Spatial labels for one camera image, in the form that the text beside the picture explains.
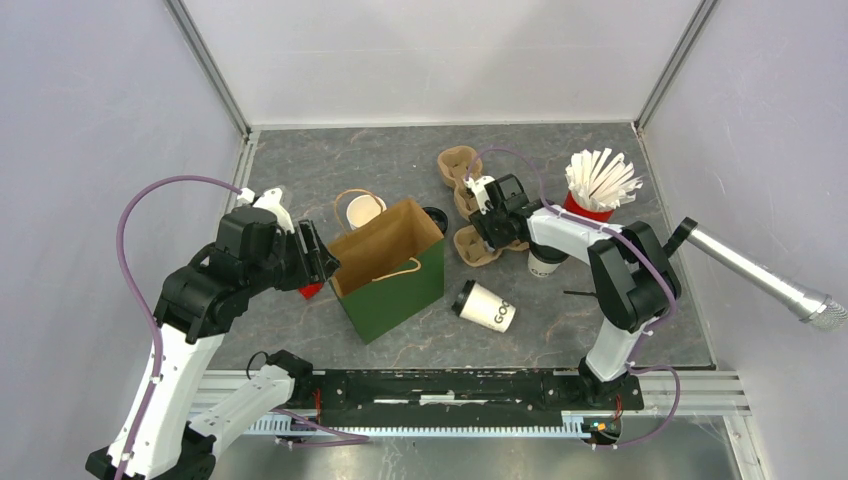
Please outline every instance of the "black lid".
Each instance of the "black lid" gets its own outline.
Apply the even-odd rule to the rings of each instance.
[[[471,290],[474,290],[474,285],[477,283],[476,280],[467,280],[465,285],[462,287],[462,290],[459,292],[459,295],[456,297],[456,301],[453,302],[453,306],[451,310],[453,313],[459,315],[462,313],[462,309],[465,308],[465,302],[468,301],[468,297],[471,295]]]
[[[424,207],[423,210],[427,213],[427,215],[430,216],[430,219],[433,220],[433,223],[435,223],[436,226],[439,227],[439,230],[442,231],[442,235],[444,235],[445,232],[448,231],[447,214],[436,207]]]
[[[548,264],[562,263],[568,258],[567,253],[561,252],[554,247],[546,247],[533,242],[530,242],[530,253],[541,262]]]

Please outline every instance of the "red object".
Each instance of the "red object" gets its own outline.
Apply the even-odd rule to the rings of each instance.
[[[568,196],[565,197],[565,204],[563,207],[575,215],[580,215],[581,217],[586,217],[596,222],[606,222],[612,216],[612,212],[615,211],[607,210],[606,212],[593,212],[591,210],[586,210],[577,204],[574,197],[571,196],[571,192],[568,192]]]
[[[324,286],[323,283],[313,283],[307,287],[299,288],[297,291],[303,295],[303,298],[309,300],[314,297],[316,293],[321,291],[321,288]]]

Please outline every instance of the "robotic arm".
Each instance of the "robotic arm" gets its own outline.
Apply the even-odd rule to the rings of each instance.
[[[273,288],[289,291],[323,283],[339,268],[310,221],[292,224],[279,188],[221,219],[217,238],[188,265],[169,275],[154,310],[162,330],[161,375],[151,379],[153,355],[127,420],[115,441],[93,452],[86,469],[114,478],[122,460],[125,479],[205,479],[215,459],[257,418],[288,401],[295,380],[312,366],[287,352],[268,359],[256,377],[215,408],[186,423],[192,399],[212,355],[248,301]],[[133,454],[122,458],[129,430],[148,382],[157,383]]]
[[[541,250],[561,260],[573,256],[591,267],[605,318],[578,373],[585,383],[587,401],[615,392],[627,378],[626,362],[636,340],[669,308],[661,287],[621,242],[598,229],[558,217],[544,208],[541,200],[530,201],[514,175],[469,179],[466,186],[480,206],[471,214],[471,223],[491,248],[515,240],[530,242],[531,251]],[[633,243],[657,268],[675,298],[680,297],[680,282],[650,226],[635,222],[608,227]]]

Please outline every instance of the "bag handle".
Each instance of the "bag handle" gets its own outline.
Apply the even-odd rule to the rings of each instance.
[[[347,230],[347,228],[345,228],[344,222],[342,222],[342,217],[339,216],[339,200],[341,200],[342,197],[344,197],[348,193],[357,193],[357,192],[358,193],[367,193],[368,195],[371,195],[371,198],[373,198],[374,201],[377,202],[377,206],[380,207],[380,213],[383,213],[383,212],[386,211],[386,208],[383,207],[383,204],[380,202],[380,199],[377,198],[377,195],[374,195],[369,190],[365,190],[364,188],[349,188],[349,189],[345,190],[344,192],[338,194],[336,196],[336,199],[333,201],[333,213],[336,214],[336,221],[338,221],[339,225],[342,227],[342,232],[344,232],[346,234],[350,233],[350,232]]]
[[[344,197],[348,193],[367,193],[368,195],[371,195],[371,198],[373,198],[374,201],[377,202],[377,205],[380,206],[380,213],[383,213],[383,212],[386,211],[385,207],[383,207],[383,204],[380,202],[380,199],[377,198],[377,195],[374,195],[374,193],[372,193],[370,190],[365,190],[364,188],[349,188],[349,189],[345,190],[344,192],[336,195],[336,199],[333,201],[333,213],[336,214],[336,221],[339,222],[339,226],[342,227],[342,232],[344,232],[345,234],[348,234],[350,232],[348,232],[347,228],[345,228],[344,222],[342,222],[342,217],[339,215],[339,200],[341,200],[342,197]],[[394,276],[397,276],[397,275],[403,275],[403,274],[406,274],[406,273],[413,273],[413,272],[417,272],[418,270],[421,270],[421,262],[419,262],[417,258],[409,257],[409,259],[412,260],[413,262],[415,262],[414,267],[409,268],[407,270],[401,270],[399,272],[390,273],[388,275],[383,275],[382,277],[377,277],[377,278],[375,278],[374,280],[371,280],[371,281],[372,282],[379,282],[380,280],[385,280],[387,278],[391,278],[391,277],[394,277]]]

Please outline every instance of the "black wire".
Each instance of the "black wire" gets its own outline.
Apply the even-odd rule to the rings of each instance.
[[[598,298],[598,295],[595,292],[577,292],[574,290],[563,290],[562,293],[566,295],[578,295],[580,297],[595,297]]]
[[[253,380],[252,378],[250,378],[250,365],[253,363],[254,360],[256,360],[256,357],[258,357],[260,354],[265,355],[265,361],[268,361],[268,352],[260,350],[256,353],[254,353],[250,357],[250,360],[247,361],[247,366],[244,367],[244,374],[247,375],[248,380]]]

